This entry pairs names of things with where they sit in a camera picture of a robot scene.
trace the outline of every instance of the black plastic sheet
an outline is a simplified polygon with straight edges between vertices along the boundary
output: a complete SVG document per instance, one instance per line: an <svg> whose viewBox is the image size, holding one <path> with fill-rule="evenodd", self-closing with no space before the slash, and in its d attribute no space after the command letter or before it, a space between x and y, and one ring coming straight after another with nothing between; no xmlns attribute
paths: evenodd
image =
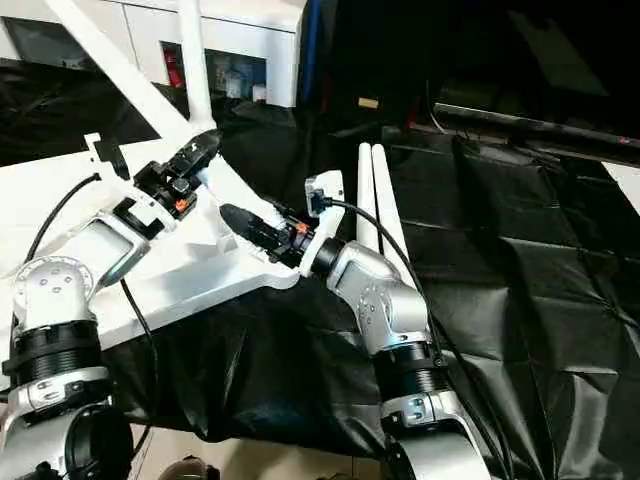
<svg viewBox="0 0 640 480"><path fill-rule="evenodd" d="M114 118L115 107L93 108L90 97L83 112ZM68 153L77 149L71 139L88 133L70 105L50 118L38 108L20 117L23 132L38 127L35 158L50 152L38 151L39 142L57 141L56 152ZM359 139L322 133L303 115L297 128L226 115L225 158L261 194L302 208L303 179L340 168L354 199ZM60 119L68 122L64 135ZM14 139L0 138L3 158L11 157ZM487 388L518 478L640 478L637 214L598 163L445 137L420 142L387 150L410 255L433 313ZM343 223L340 235L352 238L353 219ZM155 338L158 424L209 441L250 437L381 454L371 364L353 315L318 280L248 293ZM105 358L121 404L144 419L153 391L145 339Z"/></svg>

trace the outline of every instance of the black cable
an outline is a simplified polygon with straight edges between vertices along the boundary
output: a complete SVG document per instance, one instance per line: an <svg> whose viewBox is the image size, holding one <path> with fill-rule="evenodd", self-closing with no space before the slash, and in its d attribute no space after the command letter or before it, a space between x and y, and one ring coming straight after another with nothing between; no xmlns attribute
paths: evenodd
<svg viewBox="0 0 640 480"><path fill-rule="evenodd" d="M38 246L42 241L42 237L44 237L44 234L53 223L53 220L58 216L58 214L60 213L60 210L62 210L62 208L67 204L67 202L71 200L71 197L73 197L76 193L78 193L82 189L82 187L89 185L91 182L97 182L99 180L101 180L100 175L98 175L97 173L94 173L90 177L87 177L84 180L82 180L71 190L69 190L69 192L62 198L62 200L58 202L58 204L53 208L53 210L51 210L51 213L49 213L49 216L46 218L46 220L40 227L40 230L38 230L38 233L36 234L36 237L33 239L33 243L29 248L29 252L27 253L27 258L25 258L24 263L27 263L33 260L33 257L36 254L36 250L38 250Z"/></svg>
<svg viewBox="0 0 640 480"><path fill-rule="evenodd" d="M380 232L380 234L385 238L385 240L389 242L389 244L396 251L396 253L400 257L400 260L402 260L402 263L404 264L404 266L409 271L409 274L411 275L411 279L413 280L413 283L415 284L416 290L418 291L418 293L422 296L422 298L424 298L425 302L427 301L427 298L424 294L424 290L422 288L422 284L420 283L420 279L418 278L418 275L416 274L413 266L411 265L409 258L402 251L402 249L400 248L400 245L398 245L398 242L396 242L396 240L393 238L391 233L389 233L389 231L385 228L384 225L382 225L382 223L380 223L376 218L374 218L365 210L358 208L357 206L352 205L348 202L344 202L342 200L337 200L333 198L326 198L325 202L329 206L336 205L338 207L343 207L345 210L350 210L360 215L361 217L365 218L369 223L371 223L374 227L376 227L376 229ZM451 353L453 353L454 357L456 358L456 361L458 362L458 364L460 365L460 368L462 369L462 372L464 373L464 376L467 378L469 384L471 385L471 388L474 391L474 394L480 399L480 401L483 403L483 405L487 409L489 413L489 417L491 419L491 423L493 424L493 427L496 431L496 435L498 437L498 441L500 443L502 455L500 455L500 453L498 452L498 448L496 447L495 442L493 441L493 438L491 437L489 431L485 427L478 413L474 410L473 406L469 402L465 401L462 396L459 396L460 401L462 402L465 410L469 414L469 417L471 417L471 420L476 425L476 428L478 429L478 431L480 432L480 435L482 436L483 440L487 444L489 451L494 456L496 461L499 463L500 469L502 470L504 478L507 480L515 479L513 459L511 458L511 447L509 446L509 441L507 439L504 429L502 428L502 424L500 423L495 410L491 406L491 402L487 398L482 388L480 388L476 377L469 370L469 367L467 366L467 363L463 358L462 353L460 353L460 350L458 350L456 345L453 343L451 337L449 336L447 331L444 329L443 325L431 314L429 314L428 321L429 321L429 327L431 329L431 336L434 342L434 346L436 347L436 350L438 352L441 352L440 344L438 340L438 334L439 334L442 336L442 338L445 340L445 342L449 346ZM447 377L454 391L459 391L459 389L456 388L455 382L451 378L451 375L447 374Z"/></svg>
<svg viewBox="0 0 640 480"><path fill-rule="evenodd" d="M124 278L122 280L120 280L120 285L122 286L122 290L124 291L124 295L125 295L125 297L127 297L127 300L131 304L131 308L133 308L133 311L135 312L136 317L138 317L138 321L140 322L140 324L142 325L142 328L144 329L144 333L145 333L145 335L147 337L147 340L149 341L149 347L151 348L151 355L153 356L153 377L154 377L154 390L155 390L154 396L153 396L153 406L151 408L151 415L150 415L150 418L149 418L149 422L144 427L144 431L142 432L142 436L138 440L138 443L136 444L136 447L133 450L133 457L132 458L135 458L138 455L138 453L140 453L140 450L142 450L144 442L147 440L147 437L149 436L149 433L151 432L151 425L153 424L153 418L158 413L158 407L160 405L160 394L161 394L161 392L160 392L160 364L159 364L159 361L158 361L158 349L156 348L156 343L153 340L153 335L151 334L151 329L149 328L149 324L147 323L147 320L144 318L144 315L140 311L140 308L138 307L138 304L136 303L135 299L133 298L133 295L131 294L131 290L129 290L129 285L127 285L127 282L126 282L126 280Z"/></svg>

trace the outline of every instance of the white metal tube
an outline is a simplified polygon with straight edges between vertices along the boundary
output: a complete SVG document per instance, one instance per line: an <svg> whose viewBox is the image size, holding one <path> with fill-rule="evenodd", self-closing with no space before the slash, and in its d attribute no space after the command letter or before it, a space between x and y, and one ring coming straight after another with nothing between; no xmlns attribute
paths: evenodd
<svg viewBox="0 0 640 480"><path fill-rule="evenodd" d="M73 0L46 1L93 61L162 138L173 139L176 148L179 148L193 137L189 122L138 68L129 62Z"/></svg>
<svg viewBox="0 0 640 480"><path fill-rule="evenodd" d="M371 145L368 143L361 143L358 150L358 207L377 218ZM359 215L356 219L356 239L365 247L380 252L376 227Z"/></svg>
<svg viewBox="0 0 640 480"><path fill-rule="evenodd" d="M180 0L179 17L182 61L189 97L189 121L204 130L213 129L216 124L211 115L209 81L202 47L199 0Z"/></svg>
<svg viewBox="0 0 640 480"><path fill-rule="evenodd" d="M376 185L376 200L378 205L378 220L389 231L393 239L398 243L402 252L407 255L407 244L404 240L404 232L400 223L400 215L396 205L396 197L391 185L387 156L382 145L374 145L371 149L373 160L373 177ZM407 285L415 287L409 271L400 260L393 247L386 240L382 240L384 256L400 271L402 280Z"/></svg>

